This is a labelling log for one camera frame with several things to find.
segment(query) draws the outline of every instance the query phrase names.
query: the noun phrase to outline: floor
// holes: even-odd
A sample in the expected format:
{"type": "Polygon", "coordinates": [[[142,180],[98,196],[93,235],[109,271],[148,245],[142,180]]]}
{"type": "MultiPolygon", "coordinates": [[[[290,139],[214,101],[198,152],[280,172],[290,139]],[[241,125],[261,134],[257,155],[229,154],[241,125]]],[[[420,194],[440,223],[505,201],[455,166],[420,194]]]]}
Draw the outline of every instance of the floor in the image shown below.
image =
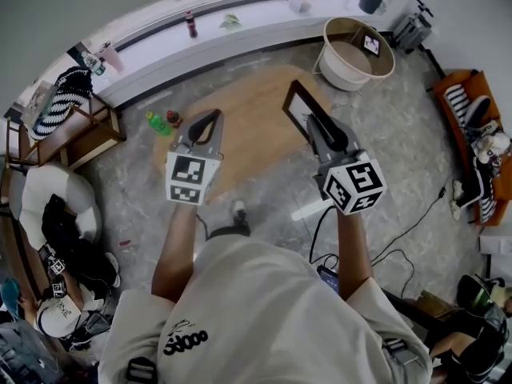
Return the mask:
{"type": "MultiPolygon", "coordinates": [[[[164,177],[152,163],[155,134],[145,118],[147,110],[163,114],[187,104],[236,79],[268,65],[293,64],[310,70],[321,44],[313,43],[272,52],[250,54],[190,78],[123,113],[128,140],[105,152],[78,172],[96,190],[103,214],[102,243],[121,265],[122,287],[149,290],[174,204],[166,200],[164,177]]],[[[468,213],[459,222],[450,216],[451,178],[458,175],[450,132],[430,96],[425,93],[435,76],[424,54],[396,54],[392,76],[363,96],[336,90],[321,76],[318,84],[333,103],[332,115],[352,126],[362,145],[384,172],[389,191],[375,209],[362,216],[370,256],[412,226],[448,182],[447,195],[392,249],[402,249],[415,272],[404,297],[428,290],[453,301],[463,274],[483,266],[478,252],[479,228],[468,225],[468,213]]],[[[230,222],[235,198],[246,202],[253,236],[307,257],[320,214],[292,221],[291,213],[319,194],[311,179],[318,164],[308,147],[249,178],[232,191],[199,209],[210,230],[230,222]]],[[[198,223],[196,249],[204,243],[198,223]]],[[[333,211],[326,216],[315,247],[315,257],[336,252],[338,232],[333,211]]],[[[411,266],[400,252],[375,267],[378,283],[400,294],[411,266]]]]}

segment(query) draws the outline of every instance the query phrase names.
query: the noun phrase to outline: white chair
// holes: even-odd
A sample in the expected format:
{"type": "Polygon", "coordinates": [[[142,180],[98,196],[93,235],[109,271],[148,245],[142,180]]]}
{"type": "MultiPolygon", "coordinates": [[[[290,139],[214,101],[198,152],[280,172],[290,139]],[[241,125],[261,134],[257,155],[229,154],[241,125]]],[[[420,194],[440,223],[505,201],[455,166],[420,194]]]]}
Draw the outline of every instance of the white chair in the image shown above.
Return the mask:
{"type": "Polygon", "coordinates": [[[46,243],[41,230],[42,215],[52,194],[62,198],[77,215],[75,223],[81,237],[92,243],[98,242],[102,221],[92,186],[64,166],[50,163],[30,168],[26,174],[19,221],[30,245],[39,250],[46,243]]]}

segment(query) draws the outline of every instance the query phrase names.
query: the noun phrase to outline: green bottle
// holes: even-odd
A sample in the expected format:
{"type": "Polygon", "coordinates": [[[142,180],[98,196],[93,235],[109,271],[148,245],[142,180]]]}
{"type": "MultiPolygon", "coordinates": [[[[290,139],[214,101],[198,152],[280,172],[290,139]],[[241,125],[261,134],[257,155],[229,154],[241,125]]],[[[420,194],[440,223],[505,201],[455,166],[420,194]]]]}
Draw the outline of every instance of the green bottle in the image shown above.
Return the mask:
{"type": "Polygon", "coordinates": [[[146,112],[146,118],[157,134],[160,135],[169,135],[170,134],[170,125],[165,122],[160,115],[157,115],[151,111],[146,112]]]}

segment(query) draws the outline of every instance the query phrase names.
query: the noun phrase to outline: orange sofa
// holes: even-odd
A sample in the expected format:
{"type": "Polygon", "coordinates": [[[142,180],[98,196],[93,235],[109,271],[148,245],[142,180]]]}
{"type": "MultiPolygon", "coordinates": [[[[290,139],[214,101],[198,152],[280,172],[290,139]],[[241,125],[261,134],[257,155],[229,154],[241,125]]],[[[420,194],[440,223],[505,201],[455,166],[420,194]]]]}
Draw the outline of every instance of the orange sofa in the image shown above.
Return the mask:
{"type": "MultiPolygon", "coordinates": [[[[500,128],[502,128],[501,115],[496,107],[496,103],[494,102],[493,95],[490,92],[490,88],[487,84],[486,76],[483,71],[455,71],[446,76],[432,88],[436,99],[441,103],[442,110],[448,119],[450,130],[455,135],[455,140],[464,163],[464,170],[466,174],[468,174],[467,142],[453,111],[444,98],[446,89],[454,84],[462,84],[470,101],[474,101],[480,95],[487,95],[490,98],[490,107],[482,120],[482,125],[487,124],[490,120],[495,120],[499,124],[500,128]]],[[[474,204],[474,219],[475,222],[481,226],[499,225],[503,215],[505,214],[509,200],[512,200],[512,157],[502,157],[502,170],[500,175],[493,179],[493,188],[494,199],[497,202],[496,211],[487,222],[480,223],[480,207],[478,202],[474,204]]]]}

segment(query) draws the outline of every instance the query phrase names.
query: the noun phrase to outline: phone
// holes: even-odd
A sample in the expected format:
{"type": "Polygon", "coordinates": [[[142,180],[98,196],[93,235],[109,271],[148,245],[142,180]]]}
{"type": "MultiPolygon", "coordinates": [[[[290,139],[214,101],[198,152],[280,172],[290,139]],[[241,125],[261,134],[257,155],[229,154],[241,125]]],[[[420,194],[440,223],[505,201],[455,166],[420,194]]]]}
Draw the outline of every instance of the phone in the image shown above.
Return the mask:
{"type": "Polygon", "coordinates": [[[336,272],[333,272],[331,269],[327,269],[324,265],[317,267],[317,272],[320,275],[321,280],[327,283],[327,285],[336,293],[339,293],[339,280],[336,272]]]}

